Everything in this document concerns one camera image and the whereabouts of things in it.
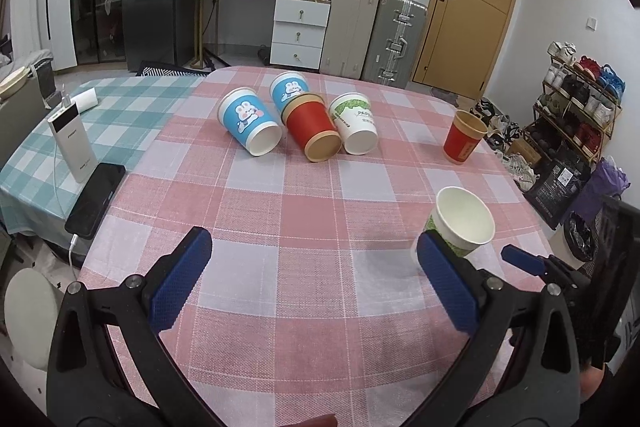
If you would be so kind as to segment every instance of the cartoon rabbit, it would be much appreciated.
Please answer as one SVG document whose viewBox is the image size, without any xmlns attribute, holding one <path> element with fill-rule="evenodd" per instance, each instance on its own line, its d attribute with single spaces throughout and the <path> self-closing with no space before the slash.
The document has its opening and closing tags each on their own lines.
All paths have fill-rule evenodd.
<svg viewBox="0 0 640 427">
<path fill-rule="evenodd" d="M 236 107 L 236 113 L 238 114 L 238 132 L 242 133 L 247 127 L 249 127 L 254 121 L 260 118 L 264 113 L 252 105 L 251 102 L 246 100 Z"/>
<path fill-rule="evenodd" d="M 297 96 L 302 92 L 302 87 L 300 87 L 300 84 L 295 80 L 293 82 L 287 82 L 284 85 L 284 88 L 285 92 L 282 95 L 282 100 L 280 100 L 281 102 L 289 100 L 290 98 L 293 98 L 294 96 Z"/>
</svg>

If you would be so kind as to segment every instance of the metal bolt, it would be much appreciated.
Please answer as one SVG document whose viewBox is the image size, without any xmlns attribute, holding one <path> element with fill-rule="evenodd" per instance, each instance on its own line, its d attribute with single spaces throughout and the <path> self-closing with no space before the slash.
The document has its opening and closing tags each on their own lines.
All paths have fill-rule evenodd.
<svg viewBox="0 0 640 427">
<path fill-rule="evenodd" d="M 490 290 L 501 290 L 504 286 L 504 282 L 502 282 L 502 279 L 498 279 L 497 277 L 489 277 L 489 279 L 486 280 L 486 286 Z"/>
<path fill-rule="evenodd" d="M 80 291 L 80 288 L 82 288 L 81 283 L 79 283 L 78 281 L 75 281 L 66 287 L 66 291 L 68 293 L 71 293 L 71 295 L 74 295 Z"/>
<path fill-rule="evenodd" d="M 142 285 L 142 275 L 129 275 L 124 283 L 127 288 L 138 288 Z"/>
<path fill-rule="evenodd" d="M 562 290 L 560 289 L 560 286 L 558 286 L 556 283 L 552 282 L 546 285 L 546 291 L 548 291 L 549 293 L 551 293 L 551 295 L 553 296 L 559 296 L 562 293 Z"/>
</svg>

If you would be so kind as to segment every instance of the drawer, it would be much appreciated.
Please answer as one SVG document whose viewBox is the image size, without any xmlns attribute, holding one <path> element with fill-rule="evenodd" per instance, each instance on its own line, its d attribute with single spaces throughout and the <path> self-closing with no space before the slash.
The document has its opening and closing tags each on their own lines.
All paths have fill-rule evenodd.
<svg viewBox="0 0 640 427">
<path fill-rule="evenodd" d="M 277 42 L 271 44 L 271 64 L 317 70 L 320 67 L 320 55 L 322 55 L 322 48 Z"/>
<path fill-rule="evenodd" d="M 271 40 L 279 44 L 296 44 L 311 48 L 322 48 L 325 28 L 293 22 L 273 23 L 273 37 Z"/>
<path fill-rule="evenodd" d="M 273 15 L 273 20 L 311 24 L 313 26 L 326 26 L 330 6 L 329 3 L 324 2 L 276 0 L 276 10 Z"/>
</svg>

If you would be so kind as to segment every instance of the round stool seat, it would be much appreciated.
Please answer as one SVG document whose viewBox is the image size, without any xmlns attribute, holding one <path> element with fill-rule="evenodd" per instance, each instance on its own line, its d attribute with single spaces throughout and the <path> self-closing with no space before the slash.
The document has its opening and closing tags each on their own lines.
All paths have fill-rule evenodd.
<svg viewBox="0 0 640 427">
<path fill-rule="evenodd" d="M 62 293 L 33 268 L 20 270 L 7 286 L 4 320 L 9 338 L 18 354 L 36 369 L 47 370 L 60 302 Z"/>
</svg>

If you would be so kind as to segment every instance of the purple plastic bag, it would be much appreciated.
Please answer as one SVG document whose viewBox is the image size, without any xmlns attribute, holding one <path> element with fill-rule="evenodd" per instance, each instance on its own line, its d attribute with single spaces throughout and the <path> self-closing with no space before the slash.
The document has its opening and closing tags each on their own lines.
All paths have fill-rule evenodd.
<svg viewBox="0 0 640 427">
<path fill-rule="evenodd" d="M 602 208 L 602 197 L 621 195 L 630 186 L 631 183 L 621 169 L 606 158 L 600 158 L 591 178 L 562 216 L 562 222 L 569 218 L 571 212 L 575 212 L 588 224 L 593 223 Z"/>
</svg>

